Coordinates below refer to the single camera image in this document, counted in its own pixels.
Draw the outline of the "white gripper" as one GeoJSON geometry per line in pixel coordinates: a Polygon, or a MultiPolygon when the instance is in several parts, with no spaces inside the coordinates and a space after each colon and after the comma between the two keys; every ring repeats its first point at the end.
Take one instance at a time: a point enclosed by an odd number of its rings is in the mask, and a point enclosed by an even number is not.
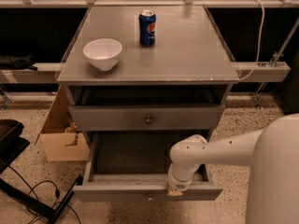
{"type": "Polygon", "coordinates": [[[171,165],[168,170],[168,195],[172,197],[178,197],[182,195],[182,191],[186,191],[193,180],[194,173],[196,172],[196,167],[191,166],[190,169],[185,169],[184,167],[178,165],[171,165]]]}

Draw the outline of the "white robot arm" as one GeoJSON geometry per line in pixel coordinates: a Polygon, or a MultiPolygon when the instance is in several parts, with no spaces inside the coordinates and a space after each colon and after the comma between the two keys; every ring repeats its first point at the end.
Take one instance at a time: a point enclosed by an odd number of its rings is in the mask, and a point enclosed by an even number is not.
{"type": "Polygon", "coordinates": [[[299,115],[265,129],[208,142],[196,134],[172,146],[169,193],[187,190],[202,164],[249,167],[246,224],[299,224],[299,115]]]}

